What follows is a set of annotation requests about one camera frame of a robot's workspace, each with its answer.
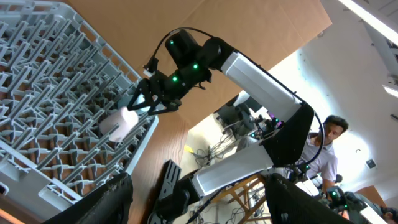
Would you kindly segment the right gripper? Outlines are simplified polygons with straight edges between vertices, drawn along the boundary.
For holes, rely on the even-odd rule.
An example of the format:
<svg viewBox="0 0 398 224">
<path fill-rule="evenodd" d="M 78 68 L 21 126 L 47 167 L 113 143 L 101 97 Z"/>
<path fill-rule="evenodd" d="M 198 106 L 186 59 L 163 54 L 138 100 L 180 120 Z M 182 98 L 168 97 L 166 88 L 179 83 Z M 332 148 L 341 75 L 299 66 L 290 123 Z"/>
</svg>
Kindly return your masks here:
<svg viewBox="0 0 398 224">
<path fill-rule="evenodd" d="M 127 105 L 129 111 L 148 108 L 149 116 L 174 112 L 182 105 L 181 99 L 187 94 L 187 85 L 180 73 L 174 71 L 170 76 L 164 75 L 159 70 L 150 79 L 142 79 Z M 144 101 L 139 103 L 140 96 Z"/>
</svg>

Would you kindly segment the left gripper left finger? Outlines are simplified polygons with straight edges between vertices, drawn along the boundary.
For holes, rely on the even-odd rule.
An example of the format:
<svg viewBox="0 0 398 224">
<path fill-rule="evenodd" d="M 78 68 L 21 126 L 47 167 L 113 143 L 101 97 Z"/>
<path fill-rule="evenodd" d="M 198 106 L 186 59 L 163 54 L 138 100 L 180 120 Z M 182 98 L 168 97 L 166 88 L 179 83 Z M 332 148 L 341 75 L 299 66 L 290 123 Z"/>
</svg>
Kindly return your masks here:
<svg viewBox="0 0 398 224">
<path fill-rule="evenodd" d="M 127 224 L 132 201 L 131 175 L 123 172 L 43 224 Z"/>
</svg>

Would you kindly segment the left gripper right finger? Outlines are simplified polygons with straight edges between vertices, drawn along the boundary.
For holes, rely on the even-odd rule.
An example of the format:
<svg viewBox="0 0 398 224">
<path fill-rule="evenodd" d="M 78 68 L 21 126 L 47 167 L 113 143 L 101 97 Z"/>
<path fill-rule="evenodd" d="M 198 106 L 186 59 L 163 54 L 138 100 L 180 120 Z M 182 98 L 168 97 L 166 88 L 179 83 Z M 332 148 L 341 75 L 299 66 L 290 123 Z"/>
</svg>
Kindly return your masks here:
<svg viewBox="0 0 398 224">
<path fill-rule="evenodd" d="M 351 224 L 280 174 L 268 175 L 265 180 L 273 224 Z"/>
</svg>

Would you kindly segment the pink cup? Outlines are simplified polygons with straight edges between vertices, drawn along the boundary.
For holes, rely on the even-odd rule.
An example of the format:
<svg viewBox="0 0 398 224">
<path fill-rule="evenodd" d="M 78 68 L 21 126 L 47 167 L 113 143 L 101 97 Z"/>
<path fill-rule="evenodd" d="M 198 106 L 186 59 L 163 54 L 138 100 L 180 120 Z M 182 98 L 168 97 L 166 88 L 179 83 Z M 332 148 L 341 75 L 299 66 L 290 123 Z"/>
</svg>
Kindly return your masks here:
<svg viewBox="0 0 398 224">
<path fill-rule="evenodd" d="M 99 130 L 102 134 L 108 134 L 113 129 L 109 140 L 111 142 L 122 142 L 138 122 L 139 116 L 135 111 L 129 111 L 126 107 L 122 107 L 102 120 L 99 124 Z"/>
</svg>

